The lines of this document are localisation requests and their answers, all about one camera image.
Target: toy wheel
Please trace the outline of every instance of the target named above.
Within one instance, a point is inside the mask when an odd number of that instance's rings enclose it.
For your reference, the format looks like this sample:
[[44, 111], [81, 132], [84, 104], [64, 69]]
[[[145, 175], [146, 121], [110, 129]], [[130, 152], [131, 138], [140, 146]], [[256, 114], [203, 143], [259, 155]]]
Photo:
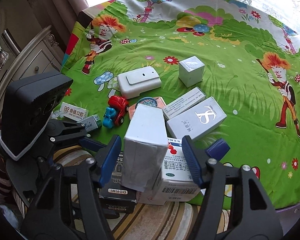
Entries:
[[123, 118], [123, 116], [122, 116], [122, 117], [119, 118], [119, 125], [122, 125], [123, 122], [124, 122], [124, 118]]

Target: dresser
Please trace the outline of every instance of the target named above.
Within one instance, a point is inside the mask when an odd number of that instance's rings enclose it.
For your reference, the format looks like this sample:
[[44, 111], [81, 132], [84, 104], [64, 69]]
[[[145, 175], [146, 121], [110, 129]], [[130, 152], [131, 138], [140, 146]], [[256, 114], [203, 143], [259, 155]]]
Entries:
[[63, 55], [51, 34], [51, 26], [47, 26], [28, 43], [11, 65], [4, 65], [0, 71], [0, 117], [4, 93], [12, 81], [48, 71], [60, 72]]

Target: cartoon boy with orange hair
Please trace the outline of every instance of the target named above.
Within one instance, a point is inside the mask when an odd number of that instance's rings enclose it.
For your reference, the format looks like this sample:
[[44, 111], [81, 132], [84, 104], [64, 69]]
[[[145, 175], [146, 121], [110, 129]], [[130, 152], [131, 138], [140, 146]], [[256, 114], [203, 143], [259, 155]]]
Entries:
[[[94, 64], [94, 58], [100, 53], [106, 52], [112, 47], [111, 38], [117, 32], [125, 32], [126, 27], [119, 23], [116, 17], [108, 14], [101, 15], [94, 18], [90, 24], [91, 30], [87, 34], [87, 40], [91, 42], [90, 53], [87, 54], [87, 60], [84, 67], [82, 68], [82, 73], [89, 75], [90, 67]], [[99, 36], [96, 38], [94, 36], [95, 31], [93, 27], [99, 26]]]
[[[286, 124], [286, 111], [287, 108], [290, 109], [293, 122], [296, 126], [297, 135], [300, 137], [300, 129], [298, 125], [298, 119], [296, 116], [296, 111], [294, 105], [296, 104], [296, 97], [292, 86], [286, 79], [287, 69], [290, 69], [290, 64], [287, 60], [280, 58], [274, 52], [266, 52], [263, 55], [263, 60], [260, 62], [263, 68], [268, 73], [268, 79], [270, 83], [278, 88], [278, 91], [283, 96], [283, 106], [281, 110], [280, 121], [275, 124], [277, 128], [287, 128]], [[278, 81], [275, 81], [269, 70], [272, 69], [273, 73], [277, 77]]]

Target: barcode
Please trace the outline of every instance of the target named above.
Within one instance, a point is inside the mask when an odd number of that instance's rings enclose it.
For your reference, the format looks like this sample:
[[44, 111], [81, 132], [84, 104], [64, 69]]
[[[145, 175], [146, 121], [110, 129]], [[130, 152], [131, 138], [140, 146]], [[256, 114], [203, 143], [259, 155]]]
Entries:
[[194, 194], [196, 189], [165, 187], [162, 192], [171, 194]]

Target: white plastic device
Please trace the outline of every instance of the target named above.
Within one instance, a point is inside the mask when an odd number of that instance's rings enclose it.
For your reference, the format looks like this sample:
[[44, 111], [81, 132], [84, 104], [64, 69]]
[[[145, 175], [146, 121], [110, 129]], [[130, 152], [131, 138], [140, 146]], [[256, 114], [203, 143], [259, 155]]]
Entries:
[[138, 97], [142, 92], [161, 87], [160, 77], [151, 66], [119, 74], [117, 80], [121, 94], [127, 99]]

